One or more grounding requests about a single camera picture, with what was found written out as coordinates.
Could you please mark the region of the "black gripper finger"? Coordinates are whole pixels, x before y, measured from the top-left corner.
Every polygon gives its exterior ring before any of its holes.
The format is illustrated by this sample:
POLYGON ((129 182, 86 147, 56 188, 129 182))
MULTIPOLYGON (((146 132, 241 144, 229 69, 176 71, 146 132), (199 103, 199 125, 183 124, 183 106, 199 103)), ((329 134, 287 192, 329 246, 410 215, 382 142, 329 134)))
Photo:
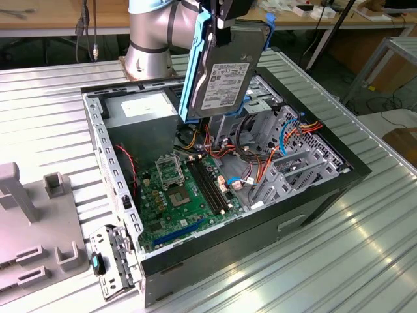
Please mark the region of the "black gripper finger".
POLYGON ((214 45, 225 46, 230 43, 230 28, 220 18, 214 20, 214 45))

